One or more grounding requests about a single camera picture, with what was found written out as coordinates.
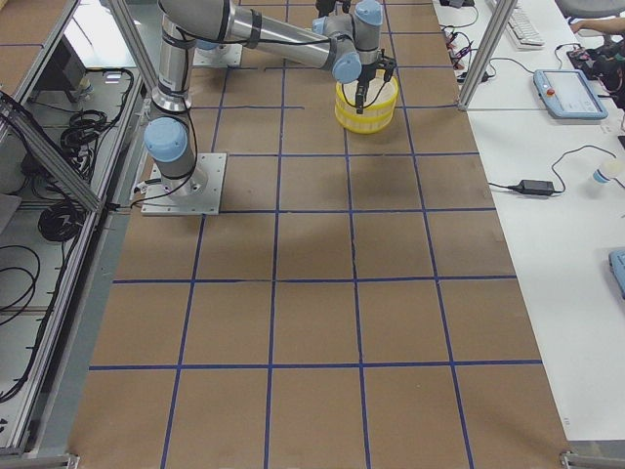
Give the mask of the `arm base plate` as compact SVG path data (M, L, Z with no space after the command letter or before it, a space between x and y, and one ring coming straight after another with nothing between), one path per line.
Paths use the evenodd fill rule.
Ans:
M239 67L241 56L242 46L239 44L213 44L198 41L193 65L210 68Z
M167 178L163 179L156 163L152 164L150 178L159 182L149 185L142 204L141 212L145 216L192 216L218 215L220 212L223 182L226 173L227 155L220 153L201 153L194 173L190 179L171 195L167 192L177 185Z

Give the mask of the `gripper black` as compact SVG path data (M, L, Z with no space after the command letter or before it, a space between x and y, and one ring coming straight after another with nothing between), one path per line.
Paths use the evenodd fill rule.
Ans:
M315 8L319 15L330 15L336 10L336 5L339 4L341 12L347 14L350 11L352 1L351 0L316 0Z
M369 83L376 77L379 63L366 64L357 79L356 91L354 95L354 106L357 113L363 113L365 96L368 93Z

